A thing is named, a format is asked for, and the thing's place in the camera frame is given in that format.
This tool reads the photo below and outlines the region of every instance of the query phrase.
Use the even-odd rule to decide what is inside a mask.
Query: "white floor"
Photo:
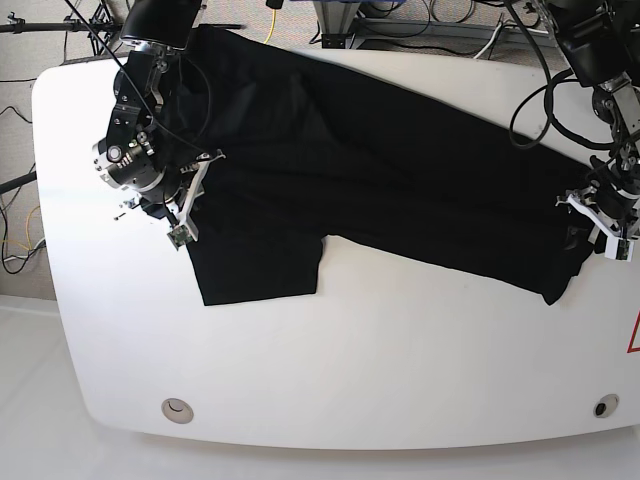
[[[640,436],[630,428],[410,452],[238,447],[112,430],[88,416],[56,303],[45,300],[0,296],[0,402],[0,478],[11,480],[602,480],[640,472]]]

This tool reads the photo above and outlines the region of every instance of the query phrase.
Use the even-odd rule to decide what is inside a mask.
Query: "fabric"
[[[189,245],[206,305],[311,294],[323,238],[490,277],[556,302],[593,251],[592,228],[556,197],[587,167],[436,100],[338,66],[199,28],[192,63],[211,82],[221,148]],[[183,65],[172,128],[207,116]]]

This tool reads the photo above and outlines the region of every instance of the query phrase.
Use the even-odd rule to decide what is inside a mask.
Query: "gray floor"
[[[469,0],[439,0],[436,12],[440,20],[453,21],[460,18],[468,9]],[[124,0],[111,0],[116,15],[126,14]],[[80,11],[90,15],[98,0],[83,0]],[[30,22],[60,22],[69,13],[62,0],[0,0],[0,15],[15,11]],[[476,14],[470,22],[495,25],[502,9],[478,5]],[[401,18],[426,18],[423,0],[408,0],[394,16]],[[271,23],[270,11],[264,0],[209,0],[205,22],[233,22],[247,26],[242,35],[262,41]],[[309,39],[316,32],[316,16],[311,2],[287,2],[278,14],[277,27],[271,44],[282,48],[319,48],[309,46]],[[414,40],[424,43],[426,40]],[[34,78],[44,70],[63,62],[63,33],[29,33],[22,35],[0,35],[0,80]],[[429,44],[464,49],[463,44],[452,41],[429,40]],[[371,44],[368,48],[385,48]],[[68,39],[67,58],[82,58],[91,55],[89,42],[84,34],[71,34]],[[437,53],[421,50],[421,53]],[[535,65],[532,55],[522,51],[510,51],[496,48],[493,59],[521,64]],[[555,68],[561,67],[559,57],[550,59]],[[31,117],[31,89],[33,82],[0,83],[0,111],[7,105],[18,108],[25,116]],[[73,99],[69,108],[74,108]],[[34,162],[31,127],[22,122],[12,112],[0,117],[0,182],[26,173]],[[25,220],[32,208],[38,205],[37,185],[31,184],[23,189],[9,211],[11,240],[25,242]],[[31,237],[35,241],[44,235],[39,214],[31,222]],[[21,254],[14,244],[9,248],[12,254]],[[0,269],[0,294],[55,299],[55,291],[49,271],[46,251],[39,254],[35,261],[20,275],[10,276]]]

